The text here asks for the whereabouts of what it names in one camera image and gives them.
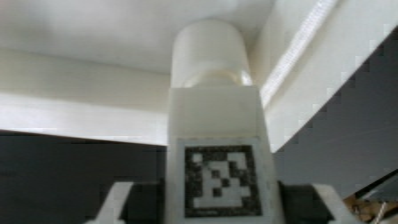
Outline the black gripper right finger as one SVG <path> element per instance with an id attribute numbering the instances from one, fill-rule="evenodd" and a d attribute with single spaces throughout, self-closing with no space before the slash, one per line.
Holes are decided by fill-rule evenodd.
<path id="1" fill-rule="evenodd" d="M 278 183 L 286 224 L 358 224 L 330 185 Z"/>

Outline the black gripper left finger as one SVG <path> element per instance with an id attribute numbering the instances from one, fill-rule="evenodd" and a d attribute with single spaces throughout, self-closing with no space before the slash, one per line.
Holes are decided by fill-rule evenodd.
<path id="1" fill-rule="evenodd" d="M 163 184 L 115 182 L 87 224 L 161 224 Z"/>

